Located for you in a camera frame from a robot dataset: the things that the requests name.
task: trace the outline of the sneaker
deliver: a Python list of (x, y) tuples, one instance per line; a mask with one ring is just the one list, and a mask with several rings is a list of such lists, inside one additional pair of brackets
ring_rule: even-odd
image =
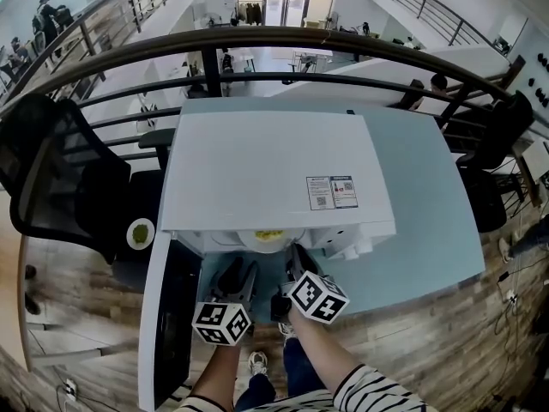
[(34, 316), (38, 316), (41, 313), (40, 306), (28, 294), (25, 294), (25, 308)]
[(284, 344), (286, 345), (286, 341), (288, 339), (291, 339), (293, 337), (297, 337), (298, 335), (295, 334), (295, 330), (290, 324), (283, 324), (280, 322), (278, 324), (278, 329), (281, 332), (281, 334), (284, 336)]
[(509, 256), (509, 243), (504, 239), (500, 238), (498, 242), (498, 248), (499, 248), (499, 254), (501, 255), (501, 258), (503, 259), (504, 263), (508, 263), (512, 257)]
[(263, 351), (254, 351), (250, 354), (248, 365), (252, 377), (257, 374), (267, 375), (267, 355)]

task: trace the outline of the green object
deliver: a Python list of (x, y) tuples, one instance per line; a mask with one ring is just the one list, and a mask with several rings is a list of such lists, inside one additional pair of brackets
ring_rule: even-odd
[(148, 237), (148, 227), (147, 227), (147, 225), (146, 224), (138, 224), (134, 228), (134, 232), (131, 234), (131, 236), (133, 237), (134, 241), (137, 244), (142, 244), (145, 241), (147, 241), (147, 237)]

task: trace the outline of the black railing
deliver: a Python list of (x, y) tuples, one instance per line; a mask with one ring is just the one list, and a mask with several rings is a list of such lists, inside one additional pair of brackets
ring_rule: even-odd
[[(161, 6), (161, 3), (166, 4), (166, 0), (98, 0), (93, 3), (34, 59), (17, 83), (10, 85), (9, 93), (2, 97), (0, 102), (5, 103), (13, 99), (24, 88), (39, 85), (38, 75), (56, 74), (73, 63), (79, 63), (86, 57), (96, 55), (98, 48), (103, 50), (123, 45), (135, 31), (141, 32), (143, 22)], [(106, 13), (99, 17), (99, 20), (93, 20), (102, 9), (106, 9)], [(90, 36), (91, 32), (94, 32), (94, 39)], [(103, 45), (102, 42), (106, 40), (108, 44)], [(63, 49), (63, 46), (66, 46), (64, 54), (56, 63), (50, 61), (54, 52)], [(105, 76), (98, 73), (85, 81), (75, 80), (66, 92), (60, 88), (52, 96), (73, 98), (76, 93), (80, 93), (78, 98), (85, 99), (93, 91), (98, 79), (105, 80)], [(79, 90), (84, 82), (87, 87)]]
[[(251, 72), (251, 73), (227, 73), (220, 74), (217, 63), (216, 50), (223, 47), (242, 46), (279, 46), (279, 47), (309, 47), (316, 49), (328, 49), (335, 52), (367, 55), (374, 58), (385, 58), (402, 64), (412, 65), (433, 73), (442, 73), (449, 78), (457, 80), (460, 85), (453, 88), (454, 95), (434, 94), (432, 91), (410, 87), (394, 82), (380, 81), (356, 76), (342, 76), (316, 73), (288, 73), (288, 72)], [(440, 127), (448, 122), (467, 124), (463, 118), (453, 118), (460, 106), (465, 106), (473, 111), (486, 113), (483, 106), (469, 102), (470, 94), (490, 94), (495, 100), (507, 101), (510, 94), (492, 82), (475, 75), (461, 67), (458, 67), (432, 55), (415, 51), (406, 47), (371, 39), (350, 33), (336, 31), (327, 32), (321, 29), (303, 27), (221, 27), (216, 29), (203, 29), (186, 33), (175, 33), (154, 39), (147, 39), (129, 45), (122, 45), (116, 49), (102, 52), (99, 55), (85, 58), (80, 63), (66, 69), (59, 70), (51, 75), (47, 81), (32, 89), (33, 92), (42, 94), (55, 93), (60, 88), (70, 85), (74, 81), (80, 81), (88, 76), (96, 76), (106, 70), (132, 64), (142, 60), (162, 57), (165, 55), (197, 52), (202, 54), (204, 62), (204, 75), (183, 77), (169, 81), (152, 82), (134, 87), (119, 89), (101, 96), (81, 100), (79, 106), (84, 108), (101, 102), (115, 100), (155, 90), (177, 88), (201, 83), (208, 87), (209, 96), (221, 96), (221, 83), (239, 81), (283, 81), (291, 75), (294, 81), (325, 82), (361, 86), (364, 88), (381, 88), (404, 94), (414, 94), (417, 98), (423, 96), (445, 101), (447, 107), (440, 115), (434, 118)], [(0, 110), (0, 117), (7, 114), (13, 105), (20, 99), (15, 97)], [(144, 121), (151, 118), (174, 117), (179, 115), (180, 106), (140, 112), (121, 117), (106, 118), (92, 124), (92, 128), (99, 129), (117, 124)], [(476, 145), (481, 138), (484, 124), (471, 123), (478, 132), (473, 135), (463, 133), (462, 136), (445, 135), (448, 139), (460, 137), (459, 144), (453, 144), (456, 151), (469, 150), (471, 145)], [(135, 142), (134, 136), (123, 137), (106, 141), (108, 146), (125, 145)], [(127, 154), (127, 160), (153, 157), (154, 152)]]
[(502, 53), (487, 37), (438, 0), (394, 0), (441, 35), (448, 45), (487, 44)]

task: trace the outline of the doorway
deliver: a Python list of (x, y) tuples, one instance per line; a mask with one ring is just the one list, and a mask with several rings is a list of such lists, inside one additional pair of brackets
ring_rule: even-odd
[(305, 0), (266, 0), (265, 25), (301, 27)]

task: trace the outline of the white sneaker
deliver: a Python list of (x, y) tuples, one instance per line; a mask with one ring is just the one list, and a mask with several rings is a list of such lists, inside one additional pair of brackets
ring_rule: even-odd
[(284, 336), (284, 344), (285, 345), (286, 345), (286, 340), (298, 336), (297, 334), (295, 334), (295, 330), (293, 329), (293, 327), (290, 324), (283, 324), (282, 322), (279, 322), (278, 330)]
[(251, 375), (267, 375), (267, 355), (263, 351), (254, 351), (248, 358)]
[(501, 255), (501, 258), (503, 259), (504, 263), (508, 263), (512, 257), (509, 256), (509, 243), (504, 239), (500, 238), (498, 241), (498, 248), (499, 248), (499, 254)]

